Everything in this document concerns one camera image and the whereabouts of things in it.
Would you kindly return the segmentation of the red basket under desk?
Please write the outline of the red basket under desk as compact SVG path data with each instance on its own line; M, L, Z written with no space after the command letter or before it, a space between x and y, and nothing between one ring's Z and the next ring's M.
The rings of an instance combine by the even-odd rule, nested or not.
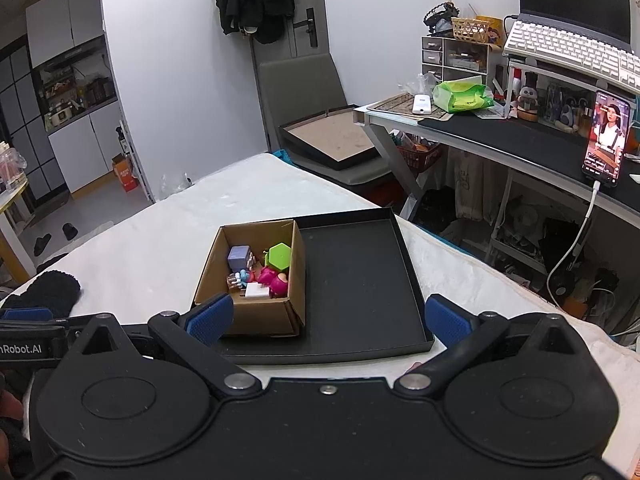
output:
M416 176L422 174L442 157L442 144L411 133L399 131L393 135L394 143L408 168Z

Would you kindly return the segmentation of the brown cardboard box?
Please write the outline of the brown cardboard box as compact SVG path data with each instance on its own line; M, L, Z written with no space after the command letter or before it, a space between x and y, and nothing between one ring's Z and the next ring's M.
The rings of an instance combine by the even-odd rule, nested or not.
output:
M253 253L252 266L257 282L265 268L265 251L285 243L292 249L288 276L288 296L269 299L246 299L244 290L230 292L226 278L232 271L227 263L231 246L248 245ZM233 322L228 333L235 336L293 337L299 335L306 322L305 247L295 220L284 219L222 226L209 249L196 286L192 304L202 304L217 294L228 294L233 301Z

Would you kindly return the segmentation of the black shallow tray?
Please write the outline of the black shallow tray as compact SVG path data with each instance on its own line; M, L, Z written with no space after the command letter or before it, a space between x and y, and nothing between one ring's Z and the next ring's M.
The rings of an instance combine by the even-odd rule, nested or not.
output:
M293 337L235 336L217 352L245 365L302 365L427 352L434 337L393 211L383 208L292 218L306 259L306 322Z

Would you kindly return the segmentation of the white kitchen cabinet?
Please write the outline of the white kitchen cabinet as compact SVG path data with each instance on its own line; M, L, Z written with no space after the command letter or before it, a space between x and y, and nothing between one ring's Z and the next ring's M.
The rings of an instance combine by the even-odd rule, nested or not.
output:
M38 207L112 174L124 118L101 0L38 0L24 18L25 35L1 44L1 133L24 157Z

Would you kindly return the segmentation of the white USB charger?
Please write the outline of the white USB charger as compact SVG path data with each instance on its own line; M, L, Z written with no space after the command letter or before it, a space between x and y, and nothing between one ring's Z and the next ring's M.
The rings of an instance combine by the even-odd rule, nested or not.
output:
M246 299L269 299L270 289L267 285L263 285L258 282L251 282L245 287L244 297Z

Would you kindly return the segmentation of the smartphone with lit screen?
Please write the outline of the smartphone with lit screen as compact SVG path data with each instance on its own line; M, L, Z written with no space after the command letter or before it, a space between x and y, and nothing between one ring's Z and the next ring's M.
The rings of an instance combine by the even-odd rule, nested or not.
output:
M620 180L620 167L627 144L631 107L617 96L598 91L582 172L602 185L614 188Z

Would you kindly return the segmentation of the white keyboard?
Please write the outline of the white keyboard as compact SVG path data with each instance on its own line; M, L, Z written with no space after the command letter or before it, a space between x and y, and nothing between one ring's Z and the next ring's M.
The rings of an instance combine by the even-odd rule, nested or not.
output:
M569 68L639 93L639 58L605 42L547 25L515 21L503 52Z

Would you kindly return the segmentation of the pink monster toy figure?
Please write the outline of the pink monster toy figure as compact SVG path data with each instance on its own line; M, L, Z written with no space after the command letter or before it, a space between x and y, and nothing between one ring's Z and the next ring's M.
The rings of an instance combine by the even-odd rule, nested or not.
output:
M268 289L272 298L283 298L288 296L288 276L284 272L268 268L262 268L257 283Z

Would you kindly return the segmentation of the blue smurf mug figure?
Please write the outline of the blue smurf mug figure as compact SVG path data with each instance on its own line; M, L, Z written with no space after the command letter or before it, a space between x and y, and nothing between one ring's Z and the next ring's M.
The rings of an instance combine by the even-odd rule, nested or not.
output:
M241 269L236 272L232 272L226 278L227 287L230 292L238 290L242 292L246 289L246 286L254 280L254 273L252 271Z

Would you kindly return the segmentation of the green wet wipes pack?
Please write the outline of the green wet wipes pack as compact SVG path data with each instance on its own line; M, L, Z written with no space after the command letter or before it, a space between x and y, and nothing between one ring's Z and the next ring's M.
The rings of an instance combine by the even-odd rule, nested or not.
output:
M486 110L495 104L494 95L477 77L442 81L434 87L432 98L450 114Z

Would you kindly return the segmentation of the woven basket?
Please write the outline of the woven basket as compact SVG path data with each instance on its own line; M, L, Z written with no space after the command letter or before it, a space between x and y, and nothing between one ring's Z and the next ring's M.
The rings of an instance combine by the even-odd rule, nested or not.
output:
M454 39L472 44L487 44L489 22L478 18L452 18Z

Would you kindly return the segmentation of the grey chair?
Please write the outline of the grey chair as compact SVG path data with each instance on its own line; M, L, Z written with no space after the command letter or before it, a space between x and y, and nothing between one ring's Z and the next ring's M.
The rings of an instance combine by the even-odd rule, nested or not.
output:
M273 141L288 153L294 165L354 192L390 176L390 168L380 154L361 165L334 170L306 158L282 139L282 125L332 108L351 106L329 53L262 63L257 75L266 125Z

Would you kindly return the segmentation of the orange cardboard box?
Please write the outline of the orange cardboard box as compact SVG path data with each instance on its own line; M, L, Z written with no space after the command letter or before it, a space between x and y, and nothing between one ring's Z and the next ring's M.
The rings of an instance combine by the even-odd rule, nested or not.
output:
M118 154L113 157L112 168L117 180L119 180L120 185L126 193L133 191L139 185L127 156Z

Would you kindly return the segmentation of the green hexagonal toy box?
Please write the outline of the green hexagonal toy box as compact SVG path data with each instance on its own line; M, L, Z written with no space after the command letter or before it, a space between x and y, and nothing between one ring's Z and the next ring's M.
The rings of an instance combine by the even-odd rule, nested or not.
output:
M265 266L283 273L291 265L292 249L285 243L278 243L265 251Z

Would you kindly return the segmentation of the purple cube toy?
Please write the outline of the purple cube toy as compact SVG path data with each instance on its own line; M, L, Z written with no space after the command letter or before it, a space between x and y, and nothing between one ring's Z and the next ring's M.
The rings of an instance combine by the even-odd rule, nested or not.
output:
M227 263L232 272L248 270L252 266L253 253L248 245L231 246L227 256Z

